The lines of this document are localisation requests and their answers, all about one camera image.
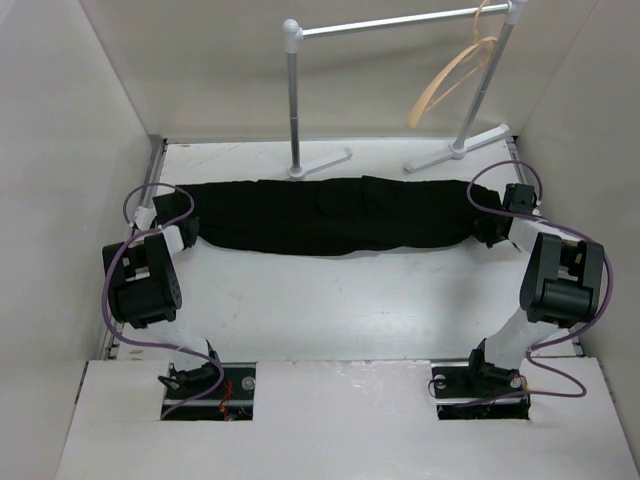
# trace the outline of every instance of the clothing rack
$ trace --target clothing rack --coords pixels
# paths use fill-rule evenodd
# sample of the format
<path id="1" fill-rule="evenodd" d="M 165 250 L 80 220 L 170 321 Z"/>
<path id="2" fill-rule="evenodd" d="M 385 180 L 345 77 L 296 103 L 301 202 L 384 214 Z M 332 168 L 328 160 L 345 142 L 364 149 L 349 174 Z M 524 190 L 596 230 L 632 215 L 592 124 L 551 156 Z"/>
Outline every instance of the clothing rack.
<path id="1" fill-rule="evenodd" d="M 513 27 L 518 22 L 520 13 L 524 8 L 526 0 L 510 0 L 497 5 L 487 5 L 481 9 L 480 15 L 500 15 L 506 14 L 502 30 L 498 41 L 493 49 L 491 58 L 483 72 L 480 85 L 476 90 L 471 102 L 471 107 L 460 129 L 460 133 L 449 146 L 441 151 L 427 155 L 424 159 L 408 162 L 404 169 L 408 173 L 417 172 L 425 168 L 437 165 L 449 159 L 460 160 L 467 152 L 481 148 L 489 143 L 495 142 L 507 136 L 509 127 L 505 124 L 483 132 L 479 135 L 469 137 L 471 127 L 482 105 L 484 96 L 489 87 L 489 83 L 495 73 L 496 67 L 502 56 L 505 46 L 509 40 Z M 384 18 L 366 22 L 346 23 L 342 25 L 332 25 L 327 27 L 303 29 L 294 19 L 288 19 L 283 24 L 285 32 L 285 47 L 287 53 L 287 72 L 289 84 L 289 125 L 291 130 L 291 167 L 287 170 L 289 177 L 294 180 L 302 180 L 306 175 L 324 170 L 351 158 L 353 153 L 346 148 L 341 152 L 327 155 L 312 162 L 302 164 L 300 160 L 300 134 L 298 128 L 298 72 L 297 57 L 298 45 L 302 40 L 314 38 L 330 37 L 336 35 L 346 35 L 358 32 L 368 32 L 385 28 L 407 27 L 425 23 L 439 22 L 461 18 L 473 18 L 478 11 L 478 7 L 463 8 L 457 10 L 447 10 L 442 12 L 425 13 L 421 15 L 410 15 L 404 17 Z"/>

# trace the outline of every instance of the black fabric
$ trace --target black fabric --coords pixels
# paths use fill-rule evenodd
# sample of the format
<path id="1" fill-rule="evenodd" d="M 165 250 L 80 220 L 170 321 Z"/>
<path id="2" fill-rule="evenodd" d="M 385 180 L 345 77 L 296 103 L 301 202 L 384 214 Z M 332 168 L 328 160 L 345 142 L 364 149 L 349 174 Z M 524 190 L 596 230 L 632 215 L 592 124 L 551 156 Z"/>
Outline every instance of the black fabric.
<path id="1" fill-rule="evenodd" d="M 467 182 L 400 182 L 374 177 L 323 181 L 181 185 L 195 201 L 200 237 L 235 250 L 290 255 L 343 255 L 400 246 L 455 245 L 486 214 L 466 198 Z M 479 204 L 500 209 L 497 192 L 472 189 Z M 185 195 L 154 199 L 157 221 L 188 209 Z"/>

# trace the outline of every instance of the orange hanger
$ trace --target orange hanger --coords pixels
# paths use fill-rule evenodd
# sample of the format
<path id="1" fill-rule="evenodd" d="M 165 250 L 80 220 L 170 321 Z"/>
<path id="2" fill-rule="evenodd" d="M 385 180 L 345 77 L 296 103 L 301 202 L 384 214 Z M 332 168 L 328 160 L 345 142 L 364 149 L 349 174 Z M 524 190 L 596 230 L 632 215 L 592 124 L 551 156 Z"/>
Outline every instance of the orange hanger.
<path id="1" fill-rule="evenodd" d="M 456 88 L 462 85 L 468 78 L 470 78 L 474 73 L 478 72 L 481 68 L 483 68 L 491 58 L 491 54 L 493 53 L 493 49 L 498 42 L 498 39 L 495 37 L 484 37 L 480 38 L 480 32 L 478 31 L 478 18 L 480 17 L 480 12 L 482 9 L 491 3 L 490 0 L 484 0 L 479 6 L 478 10 L 476 10 L 475 17 L 473 18 L 473 43 L 465 48 L 462 52 L 460 52 L 453 60 L 449 62 L 449 64 L 442 69 L 442 71 L 436 75 L 436 77 L 431 81 L 431 83 L 427 86 L 427 88 L 422 92 L 420 98 L 415 103 L 411 112 L 409 112 L 409 117 L 407 118 L 407 126 L 409 128 L 416 128 L 418 121 L 422 116 L 433 109 L 438 103 L 444 100 L 451 92 L 453 92 Z M 476 55 L 478 55 L 483 50 L 486 50 L 485 57 L 480 61 L 480 63 L 469 73 L 467 73 L 461 80 L 459 80 L 455 85 L 449 88 L 446 92 L 440 95 L 438 98 L 433 99 L 433 95 L 436 93 L 436 90 L 442 82 L 451 74 L 451 72 L 458 66 L 463 65 L 473 59 Z"/>

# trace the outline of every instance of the white bracket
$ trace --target white bracket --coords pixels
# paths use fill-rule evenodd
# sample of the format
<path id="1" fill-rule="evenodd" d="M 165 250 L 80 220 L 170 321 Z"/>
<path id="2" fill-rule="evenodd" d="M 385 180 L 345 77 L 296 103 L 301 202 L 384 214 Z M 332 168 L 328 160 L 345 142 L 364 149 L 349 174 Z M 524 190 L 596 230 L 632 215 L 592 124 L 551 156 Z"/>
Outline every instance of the white bracket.
<path id="1" fill-rule="evenodd" d="M 424 170 L 425 168 L 446 162 L 447 160 L 462 160 L 467 152 L 477 150 L 478 148 L 482 148 L 490 143 L 502 140 L 503 138 L 506 138 L 508 134 L 509 127 L 503 123 L 502 125 L 484 133 L 474 137 L 469 137 L 464 143 L 464 148 L 461 150 L 454 148 L 454 142 L 451 142 L 447 148 L 432 153 L 431 155 L 427 155 L 421 160 L 414 160 L 412 162 L 405 163 L 404 169 L 407 173 L 415 173 L 420 170 Z"/>
<path id="2" fill-rule="evenodd" d="M 304 180 L 304 178 L 311 173 L 316 173 L 342 162 L 346 162 L 347 160 L 351 160 L 351 157 L 353 157 L 353 151 L 351 151 L 350 148 L 345 148 L 339 152 L 331 153 L 311 162 L 307 162 L 304 165 L 301 165 L 299 170 L 289 168 L 287 169 L 287 174 L 292 180 Z"/>
<path id="3" fill-rule="evenodd" d="M 509 228 L 509 240 L 515 243 L 520 250 L 527 253 L 533 252 L 536 239 L 539 233 L 550 233 L 557 235 L 565 241 L 580 242 L 580 238 L 571 235 L 551 225 L 547 225 L 543 220 L 525 220 L 523 218 L 514 218 Z"/>
<path id="4" fill-rule="evenodd" d="M 519 308 L 497 333 L 485 340 L 484 359 L 505 370 L 518 370 L 532 345 L 558 331 L 552 323 L 529 322 L 527 312 Z"/>

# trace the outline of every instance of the white platform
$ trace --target white platform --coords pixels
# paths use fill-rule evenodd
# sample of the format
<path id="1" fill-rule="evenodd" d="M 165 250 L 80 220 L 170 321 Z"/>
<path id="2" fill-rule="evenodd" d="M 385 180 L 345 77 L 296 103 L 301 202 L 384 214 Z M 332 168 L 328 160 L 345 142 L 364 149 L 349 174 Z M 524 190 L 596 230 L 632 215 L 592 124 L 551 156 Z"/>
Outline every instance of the white platform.
<path id="1" fill-rule="evenodd" d="M 261 362 L 252 422 L 160 422 L 166 362 L 92 362 L 57 480 L 637 480 L 594 359 L 547 359 L 583 399 L 531 420 L 439 421 L 428 362 Z M 571 388 L 525 364 L 533 388 Z"/>
<path id="2" fill-rule="evenodd" d="M 309 180 L 374 175 L 417 181 L 469 180 L 508 160 L 504 141 L 413 175 L 404 162 L 447 140 L 366 139 L 302 142 L 303 158 L 349 147 L 353 158 Z M 287 142 L 171 145 L 162 181 L 286 178 Z M 482 184 L 499 192 L 517 182 L 509 166 Z M 256 360 L 382 360 L 466 357 L 518 307 L 528 255 L 503 242 L 474 239 L 438 251 L 397 249 L 334 258 L 225 250 L 199 240 L 174 257 L 183 307 L 178 321 L 208 338 L 226 362 Z M 149 339 L 145 332 L 126 334 Z M 541 352 L 573 355 L 564 344 Z M 168 358 L 123 346 L 118 358 Z"/>

